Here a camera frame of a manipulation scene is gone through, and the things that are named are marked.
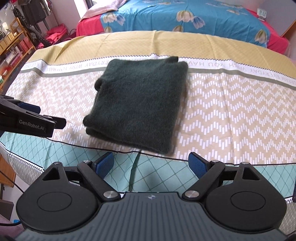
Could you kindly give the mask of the dark green knit sweater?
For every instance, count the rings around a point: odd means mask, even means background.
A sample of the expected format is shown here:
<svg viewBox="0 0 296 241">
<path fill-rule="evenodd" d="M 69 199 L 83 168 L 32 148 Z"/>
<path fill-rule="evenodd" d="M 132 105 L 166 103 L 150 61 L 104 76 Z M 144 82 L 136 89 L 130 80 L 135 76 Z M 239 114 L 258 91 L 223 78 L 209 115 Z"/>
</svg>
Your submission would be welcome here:
<svg viewBox="0 0 296 241">
<path fill-rule="evenodd" d="M 111 60 L 96 80 L 94 105 L 83 119 L 86 133 L 160 154 L 171 140 L 188 64 L 178 57 Z"/>
</svg>

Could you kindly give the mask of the red clothes pile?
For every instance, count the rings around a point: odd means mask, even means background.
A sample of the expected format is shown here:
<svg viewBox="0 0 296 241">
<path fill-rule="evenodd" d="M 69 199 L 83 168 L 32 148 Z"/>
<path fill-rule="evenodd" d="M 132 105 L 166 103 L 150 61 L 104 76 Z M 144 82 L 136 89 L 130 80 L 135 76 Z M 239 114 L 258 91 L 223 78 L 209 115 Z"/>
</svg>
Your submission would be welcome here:
<svg viewBox="0 0 296 241">
<path fill-rule="evenodd" d="M 76 37 L 76 29 L 68 30 L 65 24 L 60 24 L 46 32 L 44 38 L 51 44 L 55 45 Z"/>
</svg>

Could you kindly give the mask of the hanging dark clothes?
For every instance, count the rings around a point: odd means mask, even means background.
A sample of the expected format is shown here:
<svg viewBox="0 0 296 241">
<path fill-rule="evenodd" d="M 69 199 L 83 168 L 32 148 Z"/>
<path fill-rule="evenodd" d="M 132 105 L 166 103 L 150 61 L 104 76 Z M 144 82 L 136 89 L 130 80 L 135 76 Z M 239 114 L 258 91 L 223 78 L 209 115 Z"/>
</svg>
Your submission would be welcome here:
<svg viewBox="0 0 296 241">
<path fill-rule="evenodd" d="M 50 27 L 46 18 L 51 14 L 51 1 L 16 1 L 22 11 L 17 6 L 13 6 L 13 14 L 21 22 L 22 26 L 29 35 L 30 40 L 34 46 L 43 44 L 44 47 L 53 45 L 52 40 L 47 40 L 48 34 L 43 34 L 39 23 L 43 23 L 45 28 L 49 31 Z"/>
</svg>

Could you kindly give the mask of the wooden bedside cabinet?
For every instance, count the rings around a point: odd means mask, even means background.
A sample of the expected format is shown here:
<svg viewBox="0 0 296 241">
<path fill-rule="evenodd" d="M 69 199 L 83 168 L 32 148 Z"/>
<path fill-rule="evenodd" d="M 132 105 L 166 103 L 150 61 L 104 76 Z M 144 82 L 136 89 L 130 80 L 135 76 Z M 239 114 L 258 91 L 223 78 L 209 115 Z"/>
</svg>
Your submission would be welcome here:
<svg viewBox="0 0 296 241">
<path fill-rule="evenodd" d="M 8 176 L 12 181 L 15 181 L 16 179 L 16 173 L 14 172 L 13 168 L 11 165 L 1 156 L 0 160 L 0 170 Z M 14 187 L 14 184 L 11 183 L 10 180 L 8 180 L 2 173 L 0 173 L 0 182 L 3 185 L 7 185 L 9 187 Z"/>
</svg>

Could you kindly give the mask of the wooden shelf unit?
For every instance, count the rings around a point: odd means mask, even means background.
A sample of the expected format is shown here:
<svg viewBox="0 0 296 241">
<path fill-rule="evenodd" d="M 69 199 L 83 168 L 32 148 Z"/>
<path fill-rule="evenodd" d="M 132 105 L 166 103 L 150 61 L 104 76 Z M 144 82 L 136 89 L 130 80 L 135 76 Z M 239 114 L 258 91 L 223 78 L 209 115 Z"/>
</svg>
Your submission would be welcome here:
<svg viewBox="0 0 296 241">
<path fill-rule="evenodd" d="M 11 22 L 8 34 L 1 40 L 1 93 L 13 72 L 30 54 L 36 51 L 29 33 L 19 18 Z"/>
</svg>

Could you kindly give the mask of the patterned yellow beige bedspread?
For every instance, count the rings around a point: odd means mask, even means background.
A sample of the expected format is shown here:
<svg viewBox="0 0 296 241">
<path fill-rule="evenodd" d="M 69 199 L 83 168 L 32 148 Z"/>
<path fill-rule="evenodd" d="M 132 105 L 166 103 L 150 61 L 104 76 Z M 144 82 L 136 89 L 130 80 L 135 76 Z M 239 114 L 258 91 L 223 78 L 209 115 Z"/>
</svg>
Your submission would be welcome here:
<svg viewBox="0 0 296 241">
<path fill-rule="evenodd" d="M 173 135 L 160 155 L 90 137 L 83 118 L 95 81 L 113 59 L 177 56 L 188 76 Z M 202 34 L 135 31 L 77 37 L 36 51 L 6 94 L 65 118 L 51 138 L 1 134 L 1 157 L 32 184 L 53 162 L 74 166 L 111 151 L 107 182 L 118 191 L 184 192 L 197 178 L 188 155 L 228 165 L 247 161 L 287 202 L 281 231 L 295 233 L 295 65 L 241 41 Z"/>
</svg>

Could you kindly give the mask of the pink pillow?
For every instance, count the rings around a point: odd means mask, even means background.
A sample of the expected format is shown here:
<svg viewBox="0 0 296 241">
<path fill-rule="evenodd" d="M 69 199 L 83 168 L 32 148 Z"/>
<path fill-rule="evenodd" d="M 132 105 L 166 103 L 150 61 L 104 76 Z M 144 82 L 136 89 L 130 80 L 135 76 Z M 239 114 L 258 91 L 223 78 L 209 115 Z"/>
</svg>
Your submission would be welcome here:
<svg viewBox="0 0 296 241">
<path fill-rule="evenodd" d="M 109 11 L 117 11 L 126 2 L 127 0 L 98 1 L 98 3 L 96 3 L 89 10 L 86 11 L 84 16 L 80 19 L 80 21 L 91 18 L 93 16 L 102 15 Z"/>
</svg>

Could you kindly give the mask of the blue floral quilt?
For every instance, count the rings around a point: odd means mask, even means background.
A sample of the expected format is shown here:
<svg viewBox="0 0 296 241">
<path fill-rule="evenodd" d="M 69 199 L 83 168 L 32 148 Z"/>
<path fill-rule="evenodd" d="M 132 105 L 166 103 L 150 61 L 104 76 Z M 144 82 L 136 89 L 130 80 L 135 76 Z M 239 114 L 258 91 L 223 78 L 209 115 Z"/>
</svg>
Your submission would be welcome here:
<svg viewBox="0 0 296 241">
<path fill-rule="evenodd" d="M 270 31 L 243 6 L 220 1 L 127 1 L 100 17 L 105 32 L 200 33 L 267 47 Z"/>
</svg>

